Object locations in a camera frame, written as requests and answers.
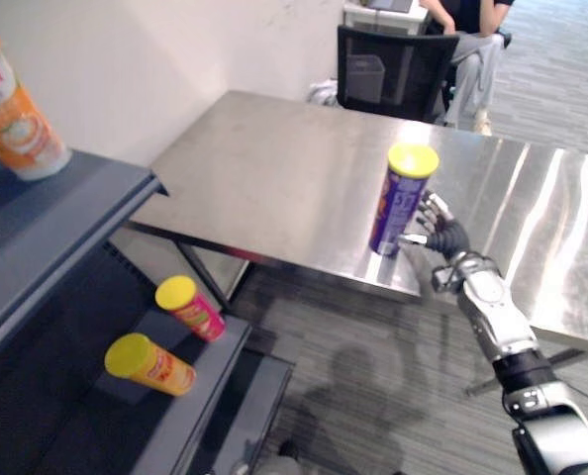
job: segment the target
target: shoe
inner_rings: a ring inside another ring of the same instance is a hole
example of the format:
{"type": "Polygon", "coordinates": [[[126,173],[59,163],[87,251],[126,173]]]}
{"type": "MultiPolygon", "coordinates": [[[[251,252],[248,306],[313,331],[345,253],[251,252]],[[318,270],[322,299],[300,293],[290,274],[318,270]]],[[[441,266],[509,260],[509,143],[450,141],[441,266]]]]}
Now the shoe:
{"type": "Polygon", "coordinates": [[[482,136],[492,135],[492,122],[488,118],[488,111],[485,109],[479,109],[474,116],[474,132],[481,134],[482,136]]]}
{"type": "Polygon", "coordinates": [[[283,443],[281,443],[281,446],[278,449],[278,454],[281,457],[293,458],[298,462],[298,446],[292,440],[285,440],[283,443]]]}

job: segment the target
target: mesh chair back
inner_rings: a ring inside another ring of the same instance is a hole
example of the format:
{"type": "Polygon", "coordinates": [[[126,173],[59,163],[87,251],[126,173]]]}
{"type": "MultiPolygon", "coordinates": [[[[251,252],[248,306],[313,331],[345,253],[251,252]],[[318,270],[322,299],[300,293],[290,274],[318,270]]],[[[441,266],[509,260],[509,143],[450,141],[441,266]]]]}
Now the mesh chair back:
{"type": "Polygon", "coordinates": [[[431,122],[457,36],[398,36],[338,27],[338,101],[347,108],[431,122]]]}

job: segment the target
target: purple chip can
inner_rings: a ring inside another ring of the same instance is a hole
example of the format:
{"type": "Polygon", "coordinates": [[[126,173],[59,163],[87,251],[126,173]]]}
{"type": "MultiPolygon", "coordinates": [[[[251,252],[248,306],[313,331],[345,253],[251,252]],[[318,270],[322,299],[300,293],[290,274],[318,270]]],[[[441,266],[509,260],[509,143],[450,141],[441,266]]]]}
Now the purple chip can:
{"type": "Polygon", "coordinates": [[[397,239],[413,218],[440,158],[427,145],[398,143],[389,149],[388,162],[369,246],[378,254],[391,256],[397,253],[397,239]]]}

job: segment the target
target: person's hand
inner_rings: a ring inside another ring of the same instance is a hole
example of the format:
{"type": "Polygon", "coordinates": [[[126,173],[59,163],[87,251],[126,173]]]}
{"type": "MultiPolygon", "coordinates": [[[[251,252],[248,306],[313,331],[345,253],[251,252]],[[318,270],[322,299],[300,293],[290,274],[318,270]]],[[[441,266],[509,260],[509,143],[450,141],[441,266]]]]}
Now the person's hand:
{"type": "Polygon", "coordinates": [[[443,34],[444,35],[454,35],[456,33],[456,26],[454,22],[449,23],[443,27],[443,34]]]}

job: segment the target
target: white wall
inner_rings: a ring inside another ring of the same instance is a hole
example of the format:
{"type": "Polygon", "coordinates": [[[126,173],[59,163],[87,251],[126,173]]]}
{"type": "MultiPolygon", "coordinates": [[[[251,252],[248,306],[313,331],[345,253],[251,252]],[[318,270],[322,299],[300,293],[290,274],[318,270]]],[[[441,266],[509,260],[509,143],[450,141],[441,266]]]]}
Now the white wall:
{"type": "Polygon", "coordinates": [[[342,0],[0,0],[4,50],[76,148],[150,164],[228,89],[303,99],[342,0]]]}

